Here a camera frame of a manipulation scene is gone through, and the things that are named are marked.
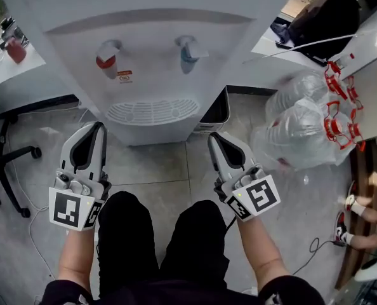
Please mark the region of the brown wooden board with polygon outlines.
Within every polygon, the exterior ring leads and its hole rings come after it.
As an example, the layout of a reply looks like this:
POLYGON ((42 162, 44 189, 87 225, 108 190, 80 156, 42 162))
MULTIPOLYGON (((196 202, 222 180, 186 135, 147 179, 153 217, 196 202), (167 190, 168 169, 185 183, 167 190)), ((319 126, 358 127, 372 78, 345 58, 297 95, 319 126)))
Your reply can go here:
MULTIPOLYGON (((368 197, 369 206, 377 210, 377 144, 374 140, 366 143, 365 151, 351 152, 350 167, 357 194, 368 197)), ((345 286, 368 260, 368 253, 347 247, 335 289, 340 290, 345 286)))

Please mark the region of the white water dispenser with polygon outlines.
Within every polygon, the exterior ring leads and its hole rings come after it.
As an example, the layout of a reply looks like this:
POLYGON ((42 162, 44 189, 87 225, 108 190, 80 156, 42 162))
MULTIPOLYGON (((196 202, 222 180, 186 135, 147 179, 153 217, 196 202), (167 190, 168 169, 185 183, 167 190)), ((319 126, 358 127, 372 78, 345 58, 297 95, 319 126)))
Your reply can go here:
POLYGON ((181 142, 288 0, 4 0, 31 45, 127 146, 181 142), (189 74, 175 39, 209 52, 189 74), (119 40, 117 77, 96 64, 119 40))

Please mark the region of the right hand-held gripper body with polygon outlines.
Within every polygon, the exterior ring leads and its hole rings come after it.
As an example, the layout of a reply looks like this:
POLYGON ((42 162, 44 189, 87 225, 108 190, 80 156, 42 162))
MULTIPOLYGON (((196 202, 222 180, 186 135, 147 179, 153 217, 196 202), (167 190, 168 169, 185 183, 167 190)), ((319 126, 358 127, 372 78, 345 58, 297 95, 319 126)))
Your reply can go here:
POLYGON ((221 202, 229 206, 236 217, 246 222, 281 202, 278 190, 271 175, 267 175, 260 165, 222 181, 218 178, 214 191, 221 202))

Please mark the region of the white side counter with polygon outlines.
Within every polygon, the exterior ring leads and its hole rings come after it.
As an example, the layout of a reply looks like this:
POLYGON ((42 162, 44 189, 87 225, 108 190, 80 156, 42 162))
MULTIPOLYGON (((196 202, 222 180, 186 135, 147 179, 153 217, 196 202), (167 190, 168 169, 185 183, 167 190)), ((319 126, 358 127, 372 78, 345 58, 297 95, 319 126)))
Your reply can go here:
POLYGON ((355 58, 342 70, 352 75, 354 86, 364 109, 359 112, 360 130, 364 139, 377 137, 377 11, 359 28, 358 36, 346 47, 355 58))

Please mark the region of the white window ledge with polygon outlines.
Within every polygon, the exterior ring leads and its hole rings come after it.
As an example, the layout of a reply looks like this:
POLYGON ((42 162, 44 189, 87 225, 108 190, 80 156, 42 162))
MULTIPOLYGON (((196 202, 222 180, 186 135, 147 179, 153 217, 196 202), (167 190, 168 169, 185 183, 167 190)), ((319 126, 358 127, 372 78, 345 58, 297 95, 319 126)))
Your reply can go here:
MULTIPOLYGON (((377 11, 362 24, 361 29, 366 35, 352 39, 347 48, 356 57, 350 67, 352 72, 377 58, 377 11)), ((301 53, 278 49, 276 39, 276 35, 267 29, 246 56, 248 63, 242 65, 227 84, 249 87, 255 92, 259 88, 271 88, 281 74, 320 68, 301 53)), ((27 55, 20 64, 14 63, 9 56, 0 61, 0 114, 31 105, 38 109, 42 103, 75 102, 77 99, 71 89, 48 68, 34 47, 29 45, 26 50, 27 55)))

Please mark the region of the person's black trousers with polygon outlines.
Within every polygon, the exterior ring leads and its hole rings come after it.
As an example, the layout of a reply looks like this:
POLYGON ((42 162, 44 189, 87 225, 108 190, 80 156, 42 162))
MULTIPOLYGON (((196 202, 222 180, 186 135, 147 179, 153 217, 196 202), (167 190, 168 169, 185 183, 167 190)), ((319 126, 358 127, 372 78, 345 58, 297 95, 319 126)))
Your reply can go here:
POLYGON ((113 194, 98 222, 100 298, 149 283, 226 289, 226 225, 213 201, 198 201, 179 215, 161 263, 150 212, 135 195, 113 194))

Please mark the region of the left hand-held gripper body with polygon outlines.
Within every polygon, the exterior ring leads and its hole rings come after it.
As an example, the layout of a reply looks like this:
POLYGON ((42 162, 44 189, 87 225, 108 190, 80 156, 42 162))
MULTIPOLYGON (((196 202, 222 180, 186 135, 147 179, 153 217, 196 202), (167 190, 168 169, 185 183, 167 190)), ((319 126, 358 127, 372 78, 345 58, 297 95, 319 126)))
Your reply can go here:
POLYGON ((58 169, 49 188, 50 222, 75 231, 93 229, 110 188, 105 172, 95 181, 58 169))

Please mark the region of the clear plastic bag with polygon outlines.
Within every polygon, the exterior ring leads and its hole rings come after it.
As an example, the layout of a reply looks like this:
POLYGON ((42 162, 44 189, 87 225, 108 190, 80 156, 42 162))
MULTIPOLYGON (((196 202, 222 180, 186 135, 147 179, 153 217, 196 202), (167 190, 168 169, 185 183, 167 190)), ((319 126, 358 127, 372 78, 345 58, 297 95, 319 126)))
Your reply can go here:
POLYGON ((340 165, 364 148, 353 86, 333 74, 302 71, 279 81, 265 105, 266 123, 251 134, 256 160, 269 170, 340 165))

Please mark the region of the small bottle with red cap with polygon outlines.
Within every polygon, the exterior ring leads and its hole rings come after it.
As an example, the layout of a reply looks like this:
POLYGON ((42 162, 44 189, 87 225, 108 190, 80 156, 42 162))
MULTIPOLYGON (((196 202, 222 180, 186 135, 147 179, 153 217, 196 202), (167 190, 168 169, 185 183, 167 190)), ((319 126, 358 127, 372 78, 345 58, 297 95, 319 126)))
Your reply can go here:
POLYGON ((339 70, 342 70, 346 66, 348 66, 354 59, 355 56, 353 53, 346 53, 334 56, 333 62, 337 66, 337 68, 339 68, 339 70))

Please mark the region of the person's right forearm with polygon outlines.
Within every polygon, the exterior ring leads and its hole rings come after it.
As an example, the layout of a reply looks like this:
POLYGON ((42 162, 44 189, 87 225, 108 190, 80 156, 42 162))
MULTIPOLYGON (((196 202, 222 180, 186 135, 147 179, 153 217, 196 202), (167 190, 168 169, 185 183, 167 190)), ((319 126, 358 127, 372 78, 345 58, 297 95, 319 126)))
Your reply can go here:
POLYGON ((255 273, 258 291, 270 281, 289 276, 281 253, 258 217, 238 222, 246 258, 255 273))

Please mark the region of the person's left forearm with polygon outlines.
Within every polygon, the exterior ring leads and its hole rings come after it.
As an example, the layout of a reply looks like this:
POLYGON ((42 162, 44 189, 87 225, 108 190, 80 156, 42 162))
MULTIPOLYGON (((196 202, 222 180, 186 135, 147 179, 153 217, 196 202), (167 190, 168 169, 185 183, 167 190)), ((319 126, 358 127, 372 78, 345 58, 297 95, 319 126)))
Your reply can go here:
POLYGON ((94 258, 93 229, 70 230, 59 260, 57 280, 68 280, 91 292, 90 274, 94 258))

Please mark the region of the red dispenser tap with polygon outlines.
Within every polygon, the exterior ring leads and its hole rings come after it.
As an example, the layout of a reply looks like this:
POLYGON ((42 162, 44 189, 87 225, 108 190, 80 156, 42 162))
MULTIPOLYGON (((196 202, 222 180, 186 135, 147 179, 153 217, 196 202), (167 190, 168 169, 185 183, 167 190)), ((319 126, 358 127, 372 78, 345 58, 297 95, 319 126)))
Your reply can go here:
POLYGON ((109 79, 117 77, 116 56, 121 48, 122 43, 113 39, 103 42, 96 52, 96 64, 109 79))

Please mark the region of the person's black shirt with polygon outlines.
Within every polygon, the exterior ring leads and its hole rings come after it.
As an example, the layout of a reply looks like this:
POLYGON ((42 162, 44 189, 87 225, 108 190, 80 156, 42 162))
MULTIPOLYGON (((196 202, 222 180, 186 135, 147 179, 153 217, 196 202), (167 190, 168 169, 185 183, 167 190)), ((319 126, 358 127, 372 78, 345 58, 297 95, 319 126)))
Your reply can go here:
POLYGON ((80 285, 68 280, 49 283, 39 305, 325 305, 305 280, 280 276, 258 295, 212 288, 183 280, 136 283, 94 300, 80 285))

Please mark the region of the black backpack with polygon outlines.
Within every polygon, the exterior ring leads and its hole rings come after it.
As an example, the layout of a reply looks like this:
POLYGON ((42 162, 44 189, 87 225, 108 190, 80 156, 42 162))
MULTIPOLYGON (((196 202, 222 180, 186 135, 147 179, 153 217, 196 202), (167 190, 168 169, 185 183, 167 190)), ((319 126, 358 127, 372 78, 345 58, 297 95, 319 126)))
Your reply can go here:
POLYGON ((356 0, 313 0, 291 22, 298 51, 320 59, 341 53, 360 24, 359 3, 356 0))

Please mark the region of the dark grey cloth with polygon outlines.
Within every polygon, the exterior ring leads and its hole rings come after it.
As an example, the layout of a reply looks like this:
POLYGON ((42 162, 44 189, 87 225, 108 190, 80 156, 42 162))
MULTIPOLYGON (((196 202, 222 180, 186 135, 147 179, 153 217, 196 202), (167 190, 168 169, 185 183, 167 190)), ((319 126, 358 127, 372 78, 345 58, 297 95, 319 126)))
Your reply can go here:
POLYGON ((294 41, 294 32, 293 28, 290 25, 273 22, 270 25, 270 29, 278 36, 279 42, 281 44, 286 44, 289 41, 294 41))

